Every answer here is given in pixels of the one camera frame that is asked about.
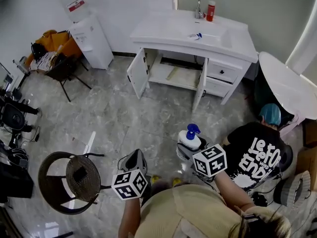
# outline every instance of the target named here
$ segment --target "black and white cube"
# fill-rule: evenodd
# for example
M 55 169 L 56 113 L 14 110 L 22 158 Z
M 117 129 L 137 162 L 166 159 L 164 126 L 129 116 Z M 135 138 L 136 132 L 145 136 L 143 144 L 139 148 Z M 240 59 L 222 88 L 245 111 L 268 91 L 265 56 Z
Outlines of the black and white cube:
M 114 175 L 111 187 L 121 200 L 141 197 L 147 180 L 139 169 Z
M 207 177 L 227 169 L 226 152 L 219 144 L 194 154 L 193 161 L 196 171 Z

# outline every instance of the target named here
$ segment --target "blue hair cap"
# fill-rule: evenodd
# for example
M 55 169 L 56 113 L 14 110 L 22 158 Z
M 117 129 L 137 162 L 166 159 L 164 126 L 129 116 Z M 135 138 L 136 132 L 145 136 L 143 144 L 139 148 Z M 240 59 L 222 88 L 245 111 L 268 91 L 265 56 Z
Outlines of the blue hair cap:
M 279 126 L 281 124 L 281 110 L 277 104 L 269 103 L 263 106 L 259 116 L 264 117 L 264 121 L 268 124 Z

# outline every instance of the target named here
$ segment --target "black t-shirt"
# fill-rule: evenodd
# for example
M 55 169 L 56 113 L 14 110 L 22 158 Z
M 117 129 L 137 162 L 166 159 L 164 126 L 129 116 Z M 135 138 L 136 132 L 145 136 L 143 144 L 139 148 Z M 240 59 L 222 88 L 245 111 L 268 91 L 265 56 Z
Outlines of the black t-shirt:
M 281 159 L 284 143 L 279 132 L 258 122 L 241 126 L 228 135 L 227 174 L 241 188 L 250 189 L 267 177 Z

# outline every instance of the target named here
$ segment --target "faucet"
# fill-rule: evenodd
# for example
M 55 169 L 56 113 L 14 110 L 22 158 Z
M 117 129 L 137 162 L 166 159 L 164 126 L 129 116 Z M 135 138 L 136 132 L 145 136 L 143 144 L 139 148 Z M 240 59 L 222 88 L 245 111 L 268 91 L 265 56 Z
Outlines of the faucet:
M 197 8 L 195 10 L 195 18 L 203 18 L 203 14 L 200 11 L 200 0 L 197 0 Z

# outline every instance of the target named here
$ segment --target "striped cloth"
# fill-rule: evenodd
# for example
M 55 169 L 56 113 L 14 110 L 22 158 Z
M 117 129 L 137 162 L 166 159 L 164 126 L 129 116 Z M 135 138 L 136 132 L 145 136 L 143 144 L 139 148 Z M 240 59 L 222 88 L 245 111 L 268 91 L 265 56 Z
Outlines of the striped cloth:
M 52 66 L 50 65 L 51 59 L 57 54 L 56 51 L 47 52 L 42 58 L 36 62 L 35 59 L 30 64 L 30 70 L 51 70 Z

